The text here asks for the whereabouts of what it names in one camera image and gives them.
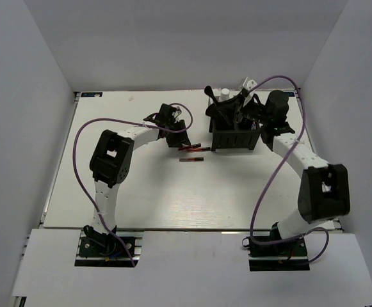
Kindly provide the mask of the black fan makeup brush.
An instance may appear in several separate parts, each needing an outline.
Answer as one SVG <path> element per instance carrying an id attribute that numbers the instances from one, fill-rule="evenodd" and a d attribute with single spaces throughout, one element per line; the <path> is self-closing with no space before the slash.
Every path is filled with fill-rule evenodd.
<path id="1" fill-rule="evenodd" d="M 214 104 L 211 104 L 207 107 L 205 114 L 210 118 L 216 118 L 219 115 L 218 110 Z"/>

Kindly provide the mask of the white jar cap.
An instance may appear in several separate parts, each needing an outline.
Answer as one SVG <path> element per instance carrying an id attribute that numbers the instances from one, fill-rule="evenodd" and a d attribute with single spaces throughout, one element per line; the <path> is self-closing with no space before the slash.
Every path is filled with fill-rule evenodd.
<path id="1" fill-rule="evenodd" d="M 230 99 L 230 90 L 228 88 L 222 88 L 220 91 L 220 101 L 226 101 Z"/>

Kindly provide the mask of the red black lip gloss tube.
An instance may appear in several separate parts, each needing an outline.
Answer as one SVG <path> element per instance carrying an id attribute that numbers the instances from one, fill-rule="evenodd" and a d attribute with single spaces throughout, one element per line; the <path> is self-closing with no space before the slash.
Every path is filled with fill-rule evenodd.
<path id="1" fill-rule="evenodd" d="M 179 162 L 203 162 L 203 157 L 184 157 L 179 158 Z"/>

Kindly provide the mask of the black round makeup brush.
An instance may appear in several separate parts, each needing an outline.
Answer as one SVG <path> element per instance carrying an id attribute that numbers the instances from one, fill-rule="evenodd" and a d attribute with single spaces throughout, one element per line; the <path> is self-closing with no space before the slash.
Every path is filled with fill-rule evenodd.
<path id="1" fill-rule="evenodd" d="M 205 95 L 207 95 L 211 99 L 211 101 L 212 101 L 211 104 L 214 104 L 216 106 L 217 110 L 218 110 L 219 115 L 216 118 L 217 119 L 221 118 L 223 121 L 226 122 L 227 117 L 224 115 L 224 105 L 217 100 L 217 98 L 214 95 L 212 87 L 211 86 L 206 86 L 204 88 L 204 93 L 205 93 Z"/>

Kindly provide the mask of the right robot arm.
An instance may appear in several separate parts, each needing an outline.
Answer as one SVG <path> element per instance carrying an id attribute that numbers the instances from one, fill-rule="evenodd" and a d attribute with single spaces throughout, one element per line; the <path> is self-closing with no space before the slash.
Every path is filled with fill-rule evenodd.
<path id="1" fill-rule="evenodd" d="M 301 136 L 287 122 L 287 93 L 273 90 L 264 104 L 247 90 L 222 102 L 210 86 L 204 93 L 212 100 L 206 115 L 220 115 L 227 123 L 238 123 L 242 118 L 260 123 L 263 143 L 300 177 L 297 208 L 271 228 L 267 244 L 274 253 L 285 255 L 293 240 L 319 229 L 325 221 L 349 214 L 348 170 L 343 164 L 327 162 L 300 142 Z"/>

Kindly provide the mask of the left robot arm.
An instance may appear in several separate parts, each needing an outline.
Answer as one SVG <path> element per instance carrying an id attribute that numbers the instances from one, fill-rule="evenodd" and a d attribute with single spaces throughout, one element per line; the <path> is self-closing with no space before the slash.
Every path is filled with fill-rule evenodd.
<path id="1" fill-rule="evenodd" d="M 117 195 L 128 176 L 133 152 L 159 139 L 165 139 L 170 148 L 191 145 L 187 135 L 190 125 L 179 119 L 181 108 L 179 104 L 162 104 L 143 123 L 133 123 L 118 132 L 106 129 L 101 133 L 89 163 L 95 184 L 94 213 L 91 223 L 84 227 L 85 235 L 94 241 L 94 248 L 100 254 L 110 255 L 116 248 Z"/>

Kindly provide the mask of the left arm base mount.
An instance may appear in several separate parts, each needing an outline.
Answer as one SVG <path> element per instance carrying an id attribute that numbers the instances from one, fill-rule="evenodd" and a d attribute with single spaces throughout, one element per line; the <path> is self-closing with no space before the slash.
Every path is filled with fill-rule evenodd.
<path id="1" fill-rule="evenodd" d="M 134 264 L 128 257 L 125 247 L 116 238 L 108 247 L 90 240 L 83 232 L 80 234 L 74 266 L 75 267 L 113 267 L 134 268 L 141 255 L 143 232 L 118 232 L 118 236 L 129 250 Z"/>

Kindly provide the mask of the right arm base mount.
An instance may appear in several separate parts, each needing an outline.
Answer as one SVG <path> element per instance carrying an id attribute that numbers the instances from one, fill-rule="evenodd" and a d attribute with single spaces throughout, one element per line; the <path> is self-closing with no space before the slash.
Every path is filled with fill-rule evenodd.
<path id="1" fill-rule="evenodd" d="M 286 244 L 258 245 L 250 237 L 242 240 L 242 247 L 248 250 L 250 272 L 293 272 L 309 271 L 308 252 L 304 239 Z"/>

